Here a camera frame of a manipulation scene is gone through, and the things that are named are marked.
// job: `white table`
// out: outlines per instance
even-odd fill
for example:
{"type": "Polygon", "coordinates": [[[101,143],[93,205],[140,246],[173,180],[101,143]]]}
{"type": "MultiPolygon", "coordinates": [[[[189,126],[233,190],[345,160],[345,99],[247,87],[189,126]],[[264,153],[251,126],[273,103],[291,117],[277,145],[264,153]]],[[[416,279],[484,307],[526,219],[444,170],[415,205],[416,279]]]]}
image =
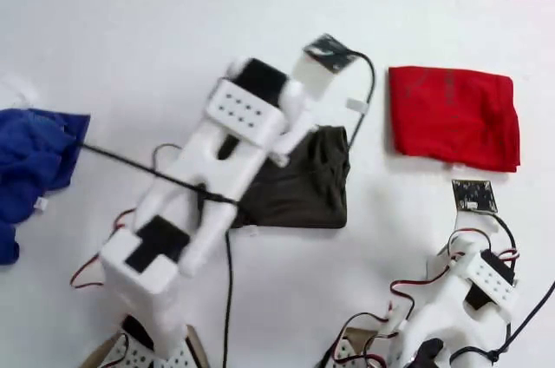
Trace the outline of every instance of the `white table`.
{"type": "MultiPolygon", "coordinates": [[[[324,32],[368,54],[377,86],[351,153],[349,224],[336,232],[262,228],[259,236],[232,237],[229,366],[310,367],[350,314],[385,312],[390,280],[422,277],[426,256],[453,229],[454,177],[491,180],[517,237],[515,325],[543,296],[555,276],[554,26],[555,0],[0,0],[0,77],[32,85],[42,108],[91,113],[89,141],[148,163],[157,144],[186,139],[236,56],[291,71],[301,48],[324,32]],[[407,64],[510,76],[521,130],[518,173],[452,169],[386,149],[385,72],[407,64]]],[[[319,108],[321,122],[351,130],[356,115],[345,109],[334,117],[333,105],[345,94],[362,97],[367,86],[363,62],[342,73],[319,108]]],[[[72,185],[18,228],[21,258],[0,272],[2,366],[77,366],[114,331],[117,311],[107,308],[107,294],[73,291],[69,277],[149,181],[83,152],[72,185]]],[[[502,248],[506,238],[493,242],[502,248]]],[[[191,286],[184,306],[212,366],[220,366],[223,242],[191,286]]],[[[553,318],[555,300],[499,366],[547,366],[553,318]]]]}

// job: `folded red cloth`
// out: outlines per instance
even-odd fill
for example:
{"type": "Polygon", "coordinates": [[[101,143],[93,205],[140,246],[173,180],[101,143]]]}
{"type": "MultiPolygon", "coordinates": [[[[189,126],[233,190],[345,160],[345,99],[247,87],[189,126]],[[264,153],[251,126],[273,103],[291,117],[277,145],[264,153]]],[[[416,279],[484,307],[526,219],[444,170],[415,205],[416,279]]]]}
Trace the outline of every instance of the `folded red cloth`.
{"type": "Polygon", "coordinates": [[[395,148],[492,171],[520,165],[513,81],[459,69],[389,69],[395,148]]]}

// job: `blue cloth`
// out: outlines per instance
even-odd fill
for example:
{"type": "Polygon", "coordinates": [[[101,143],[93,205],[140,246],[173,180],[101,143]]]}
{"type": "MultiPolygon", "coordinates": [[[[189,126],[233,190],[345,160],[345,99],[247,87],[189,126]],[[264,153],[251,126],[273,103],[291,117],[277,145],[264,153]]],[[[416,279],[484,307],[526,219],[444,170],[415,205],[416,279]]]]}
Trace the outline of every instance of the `blue cloth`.
{"type": "Polygon", "coordinates": [[[14,224],[36,199],[69,185],[89,115],[38,109],[0,110],[0,265],[19,256],[14,224]]]}

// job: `black wire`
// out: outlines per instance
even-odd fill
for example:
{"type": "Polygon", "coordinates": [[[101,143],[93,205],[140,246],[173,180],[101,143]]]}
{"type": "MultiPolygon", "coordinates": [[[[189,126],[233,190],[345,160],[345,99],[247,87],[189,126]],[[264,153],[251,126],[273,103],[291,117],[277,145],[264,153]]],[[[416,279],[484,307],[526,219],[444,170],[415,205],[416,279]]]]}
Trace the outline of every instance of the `black wire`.
{"type": "Polygon", "coordinates": [[[524,319],[524,321],[520,324],[518,329],[514,331],[514,334],[511,335],[511,337],[507,339],[500,348],[493,349],[489,352],[486,352],[474,346],[467,346],[465,348],[459,349],[457,352],[454,352],[453,355],[451,355],[451,358],[449,359],[449,364],[452,364],[453,361],[455,361],[460,355],[463,355],[468,352],[478,353],[482,357],[489,359],[493,364],[496,363],[500,358],[500,354],[505,352],[508,349],[509,345],[522,333],[522,331],[528,325],[528,323],[530,323],[533,317],[536,316],[536,314],[544,306],[544,304],[547,303],[547,300],[552,296],[553,291],[555,291],[555,281],[553,281],[552,286],[549,288],[549,290],[544,295],[542,300],[539,301],[539,303],[532,309],[532,311],[528,314],[528,316],[526,316],[526,319],[524,319]]]}
{"type": "MultiPolygon", "coordinates": [[[[369,59],[368,56],[366,56],[364,53],[361,53],[359,51],[354,51],[354,50],[350,49],[348,54],[350,54],[352,56],[357,56],[359,58],[362,58],[370,67],[370,74],[371,74],[370,90],[368,92],[368,95],[366,96],[366,101],[365,101],[369,105],[370,101],[372,100],[372,95],[374,94],[374,88],[375,88],[374,64],[372,63],[372,61],[369,59]]],[[[355,130],[353,131],[353,135],[350,137],[350,141],[349,141],[349,145],[348,145],[349,150],[351,149],[351,147],[355,143],[356,135],[358,134],[358,131],[360,130],[360,128],[362,126],[362,122],[364,121],[365,116],[366,116],[366,114],[361,114],[361,117],[358,119],[358,122],[355,125],[355,130]]]]}
{"type": "Polygon", "coordinates": [[[159,171],[156,171],[155,169],[148,168],[147,166],[143,166],[139,162],[129,160],[126,157],[123,157],[123,156],[118,155],[118,154],[111,153],[110,151],[107,151],[103,148],[98,148],[98,147],[95,147],[94,145],[89,145],[86,142],[82,142],[81,146],[83,148],[89,150],[89,151],[92,151],[92,152],[96,153],[96,154],[100,154],[100,155],[103,155],[107,158],[110,158],[111,160],[122,162],[123,164],[127,164],[130,167],[137,168],[141,171],[144,171],[145,173],[155,175],[156,177],[159,177],[162,180],[171,181],[172,183],[177,184],[178,186],[188,188],[189,190],[193,190],[193,192],[195,192],[195,193],[202,194],[203,198],[205,200],[216,201],[218,203],[229,203],[231,205],[234,205],[234,206],[238,207],[238,202],[236,200],[230,199],[229,197],[225,197],[222,194],[212,193],[212,192],[209,192],[209,191],[205,190],[202,187],[198,187],[198,186],[195,186],[191,183],[186,183],[184,181],[174,179],[173,177],[171,177],[167,174],[163,174],[163,173],[160,173],[159,171]]]}
{"type": "Polygon", "coordinates": [[[517,338],[517,336],[519,336],[519,334],[526,327],[526,325],[528,325],[528,323],[530,323],[530,321],[536,315],[536,313],[539,312],[539,310],[544,306],[544,304],[547,302],[547,300],[552,296],[554,290],[555,290],[555,281],[553,281],[552,286],[549,287],[549,290],[544,295],[542,300],[540,300],[539,303],[530,312],[530,314],[528,314],[528,316],[526,316],[526,319],[524,319],[524,322],[522,322],[522,324],[520,324],[520,326],[517,328],[517,330],[514,331],[513,335],[508,340],[506,340],[505,343],[497,350],[498,353],[504,352],[505,349],[507,349],[509,347],[509,345],[517,338]]]}
{"type": "Polygon", "coordinates": [[[227,288],[227,304],[225,305],[225,324],[224,324],[224,362],[222,367],[227,367],[227,350],[229,341],[229,319],[232,312],[232,295],[233,295],[233,261],[232,261],[232,243],[230,241],[229,231],[225,233],[225,251],[227,252],[227,270],[229,273],[229,286],[227,288]]]}
{"type": "Polygon", "coordinates": [[[172,142],[165,142],[157,146],[152,153],[152,164],[153,164],[154,170],[158,170],[158,152],[165,147],[173,147],[173,148],[181,149],[179,145],[174,144],[172,142]]]}

